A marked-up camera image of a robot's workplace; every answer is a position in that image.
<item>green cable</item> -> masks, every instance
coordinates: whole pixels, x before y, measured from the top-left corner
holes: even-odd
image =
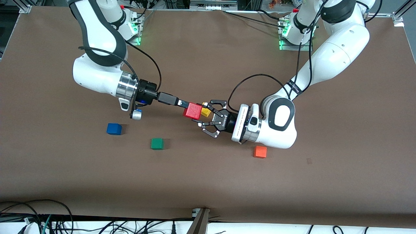
[[[45,223],[45,226],[43,227],[43,229],[42,229],[42,234],[45,234],[45,232],[46,232],[46,226],[48,226],[48,223],[49,223],[49,219],[51,218],[51,214],[49,215],[49,217],[47,218],[47,220],[46,220],[46,223]]]

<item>black button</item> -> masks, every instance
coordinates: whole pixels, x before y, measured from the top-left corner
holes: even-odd
[[[257,124],[257,118],[256,117],[251,117],[250,124],[251,125],[256,125]]]

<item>red cube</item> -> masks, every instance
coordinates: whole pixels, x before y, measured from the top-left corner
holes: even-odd
[[[202,106],[190,102],[188,108],[183,111],[183,116],[198,120],[201,116],[201,110]]]

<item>green cube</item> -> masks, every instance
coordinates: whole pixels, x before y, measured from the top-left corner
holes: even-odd
[[[150,148],[153,150],[163,150],[163,139],[162,138],[152,138],[152,143]]]

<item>yellow cube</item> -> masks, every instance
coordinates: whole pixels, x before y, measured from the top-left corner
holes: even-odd
[[[208,108],[202,108],[201,115],[208,117],[211,114],[211,111]]]

